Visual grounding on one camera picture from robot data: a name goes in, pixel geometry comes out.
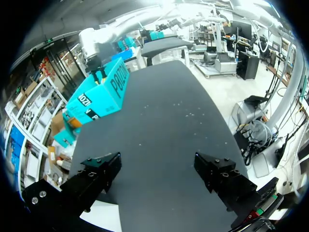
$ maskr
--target ceiling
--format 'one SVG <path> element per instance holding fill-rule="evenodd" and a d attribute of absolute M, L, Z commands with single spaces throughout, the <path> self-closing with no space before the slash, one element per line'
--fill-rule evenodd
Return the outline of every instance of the ceiling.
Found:
<path fill-rule="evenodd" d="M 145 7 L 173 3 L 216 2 L 216 6 L 230 8 L 229 2 L 213 0 L 54 0 L 38 18 L 25 37 L 16 58 L 36 45 L 58 35 L 85 28 L 98 29 L 100 24 L 110 23 L 115 18 Z"/>

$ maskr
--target screw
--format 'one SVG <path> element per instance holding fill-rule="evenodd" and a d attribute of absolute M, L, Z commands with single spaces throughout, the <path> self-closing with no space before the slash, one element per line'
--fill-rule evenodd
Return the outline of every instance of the screw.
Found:
<path fill-rule="evenodd" d="M 46 192 L 45 192 L 45 191 L 41 191 L 41 192 L 40 192 L 40 197 L 42 197 L 42 198 L 43 198 L 43 197 L 46 197 Z"/>
<path fill-rule="evenodd" d="M 37 204 L 39 202 L 39 199 L 37 197 L 33 197 L 31 202 L 32 204 Z"/>

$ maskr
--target dark gray tabletop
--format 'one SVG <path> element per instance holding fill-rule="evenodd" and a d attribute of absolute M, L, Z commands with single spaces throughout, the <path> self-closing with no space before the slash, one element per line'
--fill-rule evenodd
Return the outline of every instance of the dark gray tabletop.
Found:
<path fill-rule="evenodd" d="M 144 48 L 141 50 L 141 56 L 152 58 L 168 49 L 181 46 L 187 46 L 188 49 L 190 49 L 193 47 L 193 44 L 174 37 L 164 38 L 162 40 L 154 40 L 144 44 Z"/>
<path fill-rule="evenodd" d="M 120 151 L 123 167 L 109 195 L 119 204 L 123 232 L 222 232 L 227 212 L 194 170 L 196 151 L 237 163 L 240 151 L 205 89 L 180 61 L 130 74 L 121 111 L 85 124 L 70 176 L 80 162 Z"/>

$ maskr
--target exit sign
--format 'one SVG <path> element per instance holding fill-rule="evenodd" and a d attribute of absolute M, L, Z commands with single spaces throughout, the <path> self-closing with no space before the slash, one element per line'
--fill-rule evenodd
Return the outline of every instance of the exit sign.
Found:
<path fill-rule="evenodd" d="M 46 40 L 46 41 L 45 41 L 45 44 L 49 44 L 49 43 L 51 43 L 52 41 L 53 41 L 53 39 Z"/>

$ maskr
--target white shelving unit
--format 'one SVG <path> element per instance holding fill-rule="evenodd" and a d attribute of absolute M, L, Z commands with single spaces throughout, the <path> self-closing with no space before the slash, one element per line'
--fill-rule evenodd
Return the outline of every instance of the white shelving unit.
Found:
<path fill-rule="evenodd" d="M 61 107 L 62 104 L 63 104 L 63 101 L 61 100 L 61 101 L 59 102 L 59 104 L 57 105 L 57 107 L 55 108 L 55 111 L 54 111 L 53 114 L 52 114 L 52 118 L 58 113 L 58 111 L 59 111 L 59 109 L 60 109 L 60 107 Z M 43 136 L 42 136 L 42 138 L 41 138 L 41 140 L 40 140 L 40 143 L 43 143 L 44 138 L 46 137 L 46 134 L 47 134 L 47 132 L 48 132 L 48 129 L 49 129 L 51 123 L 52 123 L 52 121 L 50 120 L 49 123 L 46 125 L 45 130 L 44 130 L 44 132 L 43 132 Z"/>
<path fill-rule="evenodd" d="M 21 197 L 21 166 L 22 166 L 22 161 L 23 161 L 23 153 L 24 153 L 24 147 L 26 145 L 27 139 L 25 138 L 20 150 L 20 155 L 19 155 L 19 165 L 18 165 L 18 176 L 17 176 L 17 181 L 18 181 L 18 191 L 19 195 Z"/>
<path fill-rule="evenodd" d="M 22 113 L 26 110 L 27 106 L 30 105 L 30 104 L 31 105 L 35 104 L 34 101 L 36 99 L 38 99 L 39 97 L 41 97 L 40 95 L 44 91 L 44 89 L 41 89 L 41 88 L 50 89 L 50 91 L 48 92 L 48 95 L 43 98 L 42 103 L 38 107 L 38 110 L 35 112 L 34 118 L 32 119 L 29 127 L 26 129 L 19 119 L 22 116 Z M 38 158 L 34 157 L 33 155 L 30 155 L 30 157 L 28 158 L 28 162 L 26 164 L 27 171 L 26 171 L 25 176 L 24 176 L 24 185 L 26 187 L 27 185 L 29 185 L 33 182 L 31 180 L 31 177 L 33 177 L 33 179 L 35 179 L 35 182 L 39 181 L 39 179 L 40 179 L 40 166 L 41 166 L 42 158 L 43 158 L 43 155 L 47 156 L 47 154 L 48 154 L 47 147 L 43 144 L 43 142 L 44 142 L 44 139 L 45 139 L 47 132 L 50 128 L 51 119 L 49 120 L 49 122 L 47 123 L 47 125 L 44 129 L 43 136 L 42 136 L 41 139 L 39 139 L 39 140 L 36 139 L 32 135 L 32 131 L 33 131 L 35 124 L 37 124 L 39 122 L 39 118 L 41 116 L 42 109 L 44 109 L 46 107 L 45 104 L 46 104 L 47 100 L 50 99 L 53 94 L 57 94 L 58 95 L 57 98 L 59 98 L 60 101 L 59 101 L 58 105 L 56 106 L 54 112 L 52 113 L 52 117 L 51 117 L 51 119 L 52 119 L 58 113 L 61 106 L 65 106 L 68 102 L 62 96 L 62 94 L 59 92 L 59 90 L 57 89 L 57 87 L 55 86 L 55 84 L 52 82 L 52 80 L 49 77 L 44 78 L 39 84 L 37 84 L 37 86 L 34 88 L 34 90 L 31 92 L 31 94 L 27 97 L 27 99 L 25 100 L 25 102 L 23 103 L 23 105 L 21 106 L 21 108 L 18 110 L 17 113 L 14 113 L 14 110 L 12 110 L 8 114 L 9 118 L 11 119 L 11 123 L 9 125 L 7 137 L 5 139 L 5 145 L 4 145 L 5 153 L 4 154 L 6 155 L 6 152 L 7 152 L 7 146 L 8 146 L 10 137 L 11 137 L 11 131 L 12 131 L 13 126 L 16 126 L 17 129 L 25 137 L 24 141 L 22 143 L 22 147 L 21 147 L 21 151 L 20 151 L 20 155 L 19 155 L 19 167 L 18 167 L 18 176 L 17 176 L 18 190 L 19 190 L 20 196 L 21 196 L 21 192 L 22 192 L 21 172 L 22 172 L 22 165 L 23 165 L 23 162 L 24 162 L 23 161 L 23 152 L 24 152 L 25 145 L 26 145 L 27 141 L 29 141 L 33 146 L 36 147 L 35 150 L 36 150 L 36 154 L 38 154 Z"/>
<path fill-rule="evenodd" d="M 6 148 L 8 146 L 8 142 L 9 142 L 9 138 L 10 138 L 10 134 L 11 134 L 12 128 L 13 128 L 13 122 L 10 122 L 8 133 L 7 133 L 7 136 L 5 138 L 4 155 L 6 155 Z"/>
<path fill-rule="evenodd" d="M 37 175 L 35 177 L 35 182 L 38 182 L 40 180 L 40 166 L 41 166 L 42 157 L 43 157 L 43 152 L 40 151 L 39 158 L 38 158 L 39 163 L 38 163 Z"/>
<path fill-rule="evenodd" d="M 43 103 L 40 105 L 39 109 L 37 110 L 37 113 L 34 115 L 29 127 L 28 127 L 28 131 L 31 132 L 32 129 L 33 129 L 33 125 L 34 125 L 34 122 L 36 121 L 38 115 L 41 113 L 43 107 L 45 106 L 45 103 L 47 102 L 48 99 L 51 98 L 52 94 L 54 93 L 54 90 L 51 90 L 50 93 L 45 97 Z"/>
<path fill-rule="evenodd" d="M 23 110 L 25 109 L 25 107 L 28 105 L 30 99 L 33 97 L 33 95 L 37 92 L 37 90 L 47 81 L 49 77 L 44 78 L 43 80 L 41 80 L 40 83 L 38 83 L 38 85 L 34 88 L 34 90 L 30 93 L 30 95 L 27 97 L 26 101 L 24 102 L 24 104 L 21 106 L 21 108 L 19 109 L 16 117 L 19 118 L 21 113 L 23 112 Z"/>

